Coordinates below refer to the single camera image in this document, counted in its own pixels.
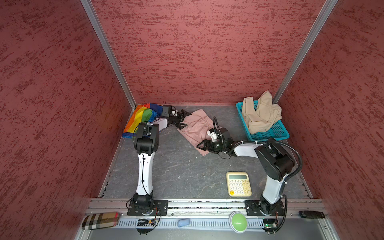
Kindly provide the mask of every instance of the mounting plate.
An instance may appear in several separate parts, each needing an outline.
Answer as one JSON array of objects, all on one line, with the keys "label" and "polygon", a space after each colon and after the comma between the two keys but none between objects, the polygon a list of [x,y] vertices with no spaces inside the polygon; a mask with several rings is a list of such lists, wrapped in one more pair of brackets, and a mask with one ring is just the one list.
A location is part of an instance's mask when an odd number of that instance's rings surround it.
[{"label": "mounting plate", "polygon": [[154,211],[152,211],[149,215],[143,215],[141,214],[140,212],[138,211],[135,211],[135,206],[133,204],[133,201],[131,201],[129,203],[129,207],[128,207],[128,211],[127,211],[127,215],[128,216],[154,216],[156,215],[156,207],[155,206],[158,206],[160,209],[157,210],[157,214],[161,214],[162,216],[165,216],[167,215],[167,211],[168,211],[168,200],[154,200]]},{"label": "mounting plate", "polygon": [[[259,200],[245,200],[244,201],[245,210],[247,211],[247,216],[265,216],[260,211],[259,202],[260,202]],[[279,201],[279,203],[277,203],[276,212],[279,216],[284,215],[284,206],[283,206],[282,201]]]}]

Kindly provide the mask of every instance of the gray floor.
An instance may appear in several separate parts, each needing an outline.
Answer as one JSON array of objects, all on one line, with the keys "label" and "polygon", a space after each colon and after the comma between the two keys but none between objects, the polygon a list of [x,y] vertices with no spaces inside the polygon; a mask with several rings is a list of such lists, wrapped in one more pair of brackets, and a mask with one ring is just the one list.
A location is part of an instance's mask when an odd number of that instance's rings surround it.
[{"label": "gray floor", "polygon": [[[247,140],[235,106],[178,106],[194,112],[202,108],[210,118],[217,118],[236,140]],[[138,179],[138,158],[132,139],[124,139],[116,159],[104,198],[130,198]],[[209,153],[200,153],[176,130],[175,126],[162,130],[159,149],[153,163],[152,182],[155,198],[229,198],[226,172],[247,172],[251,182],[252,196],[258,199],[266,181],[266,173],[258,159],[231,157],[222,159]],[[299,175],[289,180],[284,193],[288,198],[308,198],[303,194]]]},{"label": "gray floor", "polygon": [[207,231],[190,229],[155,229],[147,236],[139,235],[136,229],[105,228],[92,230],[90,240],[125,240],[125,239],[221,239],[221,240],[325,240],[321,225],[317,219],[287,219],[284,226],[274,236],[266,232],[245,231],[241,235],[233,231]]}]

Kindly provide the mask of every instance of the stone-textured surface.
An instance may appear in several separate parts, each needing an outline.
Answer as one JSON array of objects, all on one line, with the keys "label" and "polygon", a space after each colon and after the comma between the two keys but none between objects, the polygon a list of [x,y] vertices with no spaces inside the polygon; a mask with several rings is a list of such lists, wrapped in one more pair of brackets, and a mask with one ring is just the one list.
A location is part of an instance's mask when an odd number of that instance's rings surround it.
[{"label": "stone-textured surface", "polygon": [[[246,140],[236,107],[178,106],[188,112],[204,109],[210,118],[216,116],[221,127],[228,129],[234,140]],[[139,163],[131,139],[124,139],[116,159],[104,197],[130,198],[136,190]],[[222,159],[217,154],[201,154],[171,126],[162,130],[159,149],[153,162],[152,182],[156,198],[229,198],[226,172],[248,173],[252,198],[263,192],[266,173],[260,162],[252,157]],[[293,177],[285,188],[289,198],[305,198],[299,176]]]},{"label": "stone-textured surface", "polygon": [[279,102],[342,239],[384,236],[383,13],[380,0],[339,0]]},{"label": "stone-textured surface", "polygon": [[138,103],[277,90],[325,0],[93,0]]},{"label": "stone-textured surface", "polygon": [[129,104],[79,0],[0,19],[0,239],[73,239]]}]

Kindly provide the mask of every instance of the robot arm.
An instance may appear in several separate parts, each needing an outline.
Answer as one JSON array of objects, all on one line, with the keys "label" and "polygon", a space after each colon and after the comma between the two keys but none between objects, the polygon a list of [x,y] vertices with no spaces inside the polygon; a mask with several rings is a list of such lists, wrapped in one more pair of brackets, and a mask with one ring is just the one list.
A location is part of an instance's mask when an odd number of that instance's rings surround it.
[{"label": "robot arm", "polygon": [[[275,139],[264,142],[233,141],[225,128],[218,128],[215,117],[213,121],[215,129],[207,132],[211,140],[203,140],[196,147],[216,154],[225,152],[235,157],[249,156],[258,158],[267,174],[265,188],[258,208],[263,215],[271,215],[280,203],[287,180],[301,170],[302,161],[299,153],[291,146]],[[291,148],[299,157],[299,166],[292,173],[295,161],[282,145]]]},{"label": "robot arm", "polygon": [[139,157],[139,180],[133,196],[136,211],[147,215],[153,211],[152,164],[159,147],[159,124],[141,122],[137,126],[135,149]]}]

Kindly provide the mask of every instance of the metal frame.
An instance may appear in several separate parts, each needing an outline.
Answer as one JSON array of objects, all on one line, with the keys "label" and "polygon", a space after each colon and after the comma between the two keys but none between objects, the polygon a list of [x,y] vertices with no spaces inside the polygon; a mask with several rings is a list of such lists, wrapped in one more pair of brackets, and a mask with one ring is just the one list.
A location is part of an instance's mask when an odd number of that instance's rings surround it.
[{"label": "metal frame", "polygon": [[127,84],[127,81],[125,80],[124,74],[121,71],[121,68],[119,66],[119,63],[113,53],[113,50],[111,46],[109,45],[107,36],[105,35],[105,32],[101,26],[101,23],[99,21],[99,18],[97,17],[97,14],[95,12],[95,9],[93,8],[93,5],[91,3],[91,0],[80,0],[85,12],[88,15],[89,20],[91,21],[91,24],[93,26],[93,29],[96,32],[96,35],[98,36],[100,43],[105,51],[105,54],[107,55],[109,62],[112,65],[113,70],[115,71],[115,74],[120,82],[120,85],[125,93],[125,96],[127,97],[129,104],[131,105],[131,108],[134,109],[136,107],[135,99],[133,98],[133,95],[129,89],[129,86]]},{"label": "metal frame", "polygon": [[338,0],[326,0],[323,7],[321,8],[319,15],[317,16],[315,22],[313,23],[307,37],[305,38],[299,52],[296,55],[296,58],[294,59],[291,67],[289,68],[287,74],[285,75],[283,82],[281,83],[279,89],[275,93],[272,102],[277,103],[281,96],[283,95],[283,92],[287,88],[289,82],[292,80],[293,75],[295,74],[297,68],[303,61],[305,55],[311,48],[312,43],[316,39],[317,35],[319,34],[321,28],[323,27],[325,21],[329,17],[330,13],[332,12],[333,7],[336,5]]},{"label": "metal frame", "polygon": [[[164,218],[227,218],[233,211],[247,215],[245,200],[249,199],[164,199],[168,200],[168,213]],[[126,202],[128,198],[91,199],[86,215],[118,212],[122,218],[136,218],[127,216]],[[328,216],[321,199],[288,199],[287,218],[299,218],[299,211],[314,210]]]}]

